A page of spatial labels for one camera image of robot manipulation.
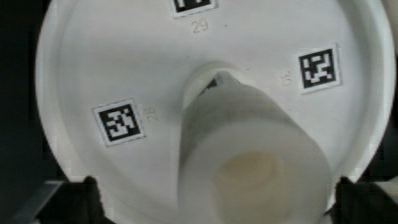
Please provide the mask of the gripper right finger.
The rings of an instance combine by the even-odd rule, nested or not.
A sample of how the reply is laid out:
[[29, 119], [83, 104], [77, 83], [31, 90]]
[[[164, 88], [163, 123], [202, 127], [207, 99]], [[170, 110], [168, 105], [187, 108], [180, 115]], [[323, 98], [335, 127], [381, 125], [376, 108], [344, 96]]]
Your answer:
[[398, 224], [398, 203], [374, 183], [342, 177], [333, 198], [331, 224]]

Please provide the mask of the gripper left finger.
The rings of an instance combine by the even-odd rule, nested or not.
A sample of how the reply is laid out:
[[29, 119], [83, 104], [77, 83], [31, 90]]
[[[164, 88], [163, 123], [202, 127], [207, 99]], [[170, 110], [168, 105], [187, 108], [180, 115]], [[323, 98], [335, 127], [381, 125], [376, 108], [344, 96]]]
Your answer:
[[97, 181], [45, 181], [33, 192], [10, 224], [115, 224], [106, 218]]

